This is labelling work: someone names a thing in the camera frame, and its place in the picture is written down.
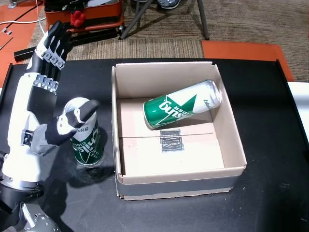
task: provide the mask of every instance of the white robotic arm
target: white robotic arm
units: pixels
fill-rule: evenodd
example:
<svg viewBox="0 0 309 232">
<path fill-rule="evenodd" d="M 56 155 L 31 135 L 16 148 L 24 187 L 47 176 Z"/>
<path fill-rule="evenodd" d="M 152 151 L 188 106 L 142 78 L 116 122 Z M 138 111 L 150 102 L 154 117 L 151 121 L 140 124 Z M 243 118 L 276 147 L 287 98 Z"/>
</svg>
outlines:
<svg viewBox="0 0 309 232">
<path fill-rule="evenodd" d="M 31 226 L 25 231 L 60 231 L 38 205 L 28 204 L 42 195 L 39 158 L 72 137 L 99 105 L 91 100 L 53 117 L 59 72 L 71 49 L 71 34 L 66 30 L 57 22 L 45 33 L 18 82 L 8 130 L 10 153 L 3 159 L 0 177 L 0 221 L 4 221 L 0 231 L 17 224 L 22 216 Z M 42 218 L 31 212 L 49 221 L 49 226 L 39 226 Z"/>
</svg>

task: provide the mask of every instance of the open cardboard box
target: open cardboard box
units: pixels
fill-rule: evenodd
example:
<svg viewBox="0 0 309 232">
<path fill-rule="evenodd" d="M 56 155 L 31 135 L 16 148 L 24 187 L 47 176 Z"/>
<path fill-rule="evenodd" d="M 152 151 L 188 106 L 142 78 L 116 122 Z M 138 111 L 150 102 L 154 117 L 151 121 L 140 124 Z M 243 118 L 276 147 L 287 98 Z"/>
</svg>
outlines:
<svg viewBox="0 0 309 232">
<path fill-rule="evenodd" d="M 218 108 L 157 130 L 146 126 L 145 101 L 206 79 L 222 95 Z M 125 200 L 227 192 L 246 168 L 233 111 L 212 62 L 117 64 L 112 130 L 117 194 Z M 176 150 L 164 151 L 171 139 Z"/>
</svg>

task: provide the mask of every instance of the black table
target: black table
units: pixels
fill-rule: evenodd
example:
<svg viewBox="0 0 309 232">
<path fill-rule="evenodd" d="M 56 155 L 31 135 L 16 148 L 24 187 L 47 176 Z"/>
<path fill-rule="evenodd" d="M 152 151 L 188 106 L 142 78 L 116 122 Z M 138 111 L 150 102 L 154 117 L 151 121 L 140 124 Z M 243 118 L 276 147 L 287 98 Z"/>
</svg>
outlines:
<svg viewBox="0 0 309 232">
<path fill-rule="evenodd" d="M 111 135 L 111 67 L 124 62 L 206 59 L 69 61 L 62 71 L 55 115 L 70 99 L 97 99 L 104 158 L 78 165 L 69 143 L 41 159 L 43 210 L 64 232 L 298 232 L 308 229 L 308 142 L 276 62 L 213 60 L 233 108 L 248 166 L 230 193 L 125 202 L 116 197 Z M 18 78 L 14 65 L 0 112 L 0 150 Z"/>
</svg>

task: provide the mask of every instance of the white cable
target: white cable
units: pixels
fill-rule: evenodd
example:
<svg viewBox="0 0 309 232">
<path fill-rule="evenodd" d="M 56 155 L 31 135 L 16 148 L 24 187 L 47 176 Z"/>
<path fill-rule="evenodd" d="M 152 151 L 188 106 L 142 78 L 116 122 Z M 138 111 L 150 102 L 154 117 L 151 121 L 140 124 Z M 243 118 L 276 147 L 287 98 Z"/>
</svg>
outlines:
<svg viewBox="0 0 309 232">
<path fill-rule="evenodd" d="M 40 21 L 40 19 L 39 19 L 39 6 L 38 6 L 38 0 L 36 0 L 36 3 L 37 3 L 37 16 L 38 16 L 38 22 L 39 22 L 41 31 L 43 32 L 43 35 L 44 35 L 44 34 L 45 34 L 45 31 L 43 30 L 43 27 L 42 27 L 42 25 L 41 25 L 41 21 Z"/>
<path fill-rule="evenodd" d="M 41 18 L 41 19 L 39 19 L 39 20 L 35 20 L 35 21 L 29 21 L 29 22 L 6 21 L 6 22 L 1 22 L 0 25 L 1 25 L 1 24 L 7 24 L 7 23 L 30 24 L 30 23 L 37 23 L 37 22 L 43 21 L 43 20 L 45 20 L 45 19 L 46 19 L 46 17 L 45 17 L 45 18 Z"/>
</svg>

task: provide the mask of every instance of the brown carpet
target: brown carpet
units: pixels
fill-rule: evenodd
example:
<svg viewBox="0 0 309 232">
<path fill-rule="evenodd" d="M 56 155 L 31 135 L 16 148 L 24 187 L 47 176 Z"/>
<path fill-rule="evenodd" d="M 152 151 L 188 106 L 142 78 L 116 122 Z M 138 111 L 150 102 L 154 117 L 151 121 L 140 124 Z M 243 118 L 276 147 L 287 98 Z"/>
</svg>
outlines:
<svg viewBox="0 0 309 232">
<path fill-rule="evenodd" d="M 134 17 L 134 7 L 131 0 L 124 0 L 126 24 Z M 205 0 L 205 11 L 211 40 L 278 44 L 294 79 L 309 81 L 308 0 Z M 36 45 L 41 36 L 37 25 L 29 46 Z M 135 27 L 124 41 L 81 45 L 68 59 L 202 58 L 202 39 L 195 0 L 182 0 L 171 11 L 153 4 L 139 29 Z"/>
</svg>

